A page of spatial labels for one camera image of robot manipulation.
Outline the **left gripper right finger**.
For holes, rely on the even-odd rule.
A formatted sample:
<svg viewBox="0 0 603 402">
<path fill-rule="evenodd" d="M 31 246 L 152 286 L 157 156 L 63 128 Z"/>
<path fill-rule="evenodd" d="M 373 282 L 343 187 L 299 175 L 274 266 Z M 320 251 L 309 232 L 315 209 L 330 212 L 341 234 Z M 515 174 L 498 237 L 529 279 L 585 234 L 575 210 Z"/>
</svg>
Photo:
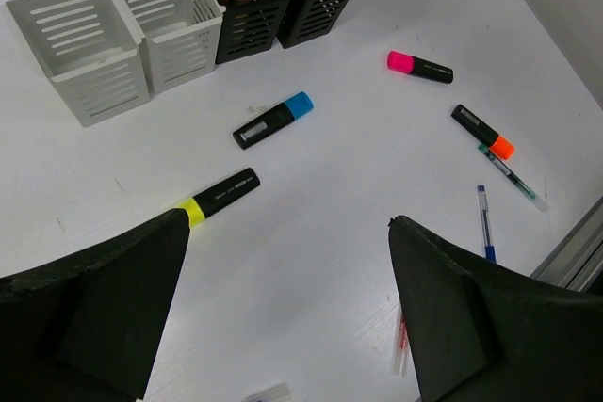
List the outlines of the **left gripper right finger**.
<svg viewBox="0 0 603 402">
<path fill-rule="evenodd" d="M 601 297 L 491 263 L 406 216 L 388 240 L 422 400 L 601 399 Z"/>
</svg>

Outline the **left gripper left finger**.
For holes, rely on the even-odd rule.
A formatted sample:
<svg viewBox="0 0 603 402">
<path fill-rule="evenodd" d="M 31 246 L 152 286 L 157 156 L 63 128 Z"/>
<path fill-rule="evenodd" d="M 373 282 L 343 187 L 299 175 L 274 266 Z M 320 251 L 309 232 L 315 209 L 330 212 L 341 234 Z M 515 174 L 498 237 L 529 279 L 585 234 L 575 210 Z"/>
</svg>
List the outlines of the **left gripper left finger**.
<svg viewBox="0 0 603 402">
<path fill-rule="evenodd" d="M 4 401 L 144 398 L 184 263 L 182 209 L 1 280 Z"/>
</svg>

